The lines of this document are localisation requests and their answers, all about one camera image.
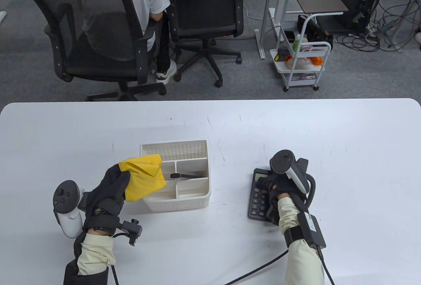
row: black mesh chair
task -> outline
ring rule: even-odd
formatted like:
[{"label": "black mesh chair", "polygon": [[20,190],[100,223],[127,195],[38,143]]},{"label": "black mesh chair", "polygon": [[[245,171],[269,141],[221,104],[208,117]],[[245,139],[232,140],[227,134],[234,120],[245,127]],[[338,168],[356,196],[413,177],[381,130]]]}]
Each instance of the black mesh chair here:
[{"label": "black mesh chair", "polygon": [[[176,54],[180,49],[196,52],[193,58],[188,60],[178,74],[175,81],[180,81],[182,72],[206,57],[218,76],[215,86],[220,88],[223,83],[222,74],[216,65],[212,55],[236,56],[236,63],[242,62],[239,51],[219,49],[211,47],[213,38],[233,35],[237,37],[244,29],[243,0],[170,0],[171,5],[167,8],[170,20],[171,37],[176,44]],[[200,39],[202,46],[191,46],[180,43],[183,39]]]},{"label": "black mesh chair", "polygon": [[[134,95],[159,91],[163,83],[146,83],[149,71],[156,69],[154,47],[147,51],[159,23],[149,21],[143,35],[132,0],[34,0],[48,25],[45,33],[53,47],[54,70],[65,82],[74,77],[118,82],[119,91],[90,95],[87,100],[115,98],[137,100]],[[128,82],[138,86],[129,87]]]}]

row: white table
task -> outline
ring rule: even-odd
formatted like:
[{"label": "white table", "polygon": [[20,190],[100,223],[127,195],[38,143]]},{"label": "white table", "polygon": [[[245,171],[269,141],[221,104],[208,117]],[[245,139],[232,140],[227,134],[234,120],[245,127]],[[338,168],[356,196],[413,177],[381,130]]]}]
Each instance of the white table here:
[{"label": "white table", "polygon": [[[143,234],[136,247],[115,242],[120,284],[224,284],[283,252],[279,228],[246,213],[253,169],[284,148],[310,161],[311,212],[336,283],[418,283],[420,126],[420,106],[409,99],[8,105],[0,115],[1,283],[61,284],[73,251],[52,212],[61,181],[91,190],[141,143],[181,139],[210,142],[210,205],[150,214],[142,202],[126,203],[122,219],[137,218]],[[241,284],[283,284],[285,266],[281,259]]]}]

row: microfiber cloth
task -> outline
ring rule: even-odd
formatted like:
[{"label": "microfiber cloth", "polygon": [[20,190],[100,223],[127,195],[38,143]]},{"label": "microfiber cloth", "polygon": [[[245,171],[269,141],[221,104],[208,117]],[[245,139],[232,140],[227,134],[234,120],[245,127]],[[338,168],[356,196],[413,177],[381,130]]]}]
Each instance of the microfiber cloth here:
[{"label": "microfiber cloth", "polygon": [[130,172],[130,182],[125,190],[127,202],[135,202],[165,187],[159,154],[132,158],[118,163],[120,171]]}]

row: sneaker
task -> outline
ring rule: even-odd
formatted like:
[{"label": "sneaker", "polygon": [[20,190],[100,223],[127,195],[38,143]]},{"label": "sneaker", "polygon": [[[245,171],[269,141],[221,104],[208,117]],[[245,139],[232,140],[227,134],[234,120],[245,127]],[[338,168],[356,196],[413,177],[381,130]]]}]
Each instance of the sneaker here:
[{"label": "sneaker", "polygon": [[170,67],[165,73],[157,72],[157,83],[163,83],[164,85],[170,81],[170,78],[177,73],[177,65],[174,60],[171,59]]}]

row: black bag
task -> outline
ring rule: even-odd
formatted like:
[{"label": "black bag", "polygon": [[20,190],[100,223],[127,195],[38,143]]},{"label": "black bag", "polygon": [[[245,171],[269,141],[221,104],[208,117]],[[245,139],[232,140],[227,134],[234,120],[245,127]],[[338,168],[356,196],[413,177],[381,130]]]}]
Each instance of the black bag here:
[{"label": "black bag", "polygon": [[[303,29],[304,21],[307,19],[305,15],[299,15],[297,21],[298,31],[301,32]],[[320,25],[316,24],[314,20],[310,20],[307,23],[305,35],[309,41],[327,41],[331,44],[332,50],[334,50],[334,37],[325,31]]]}]

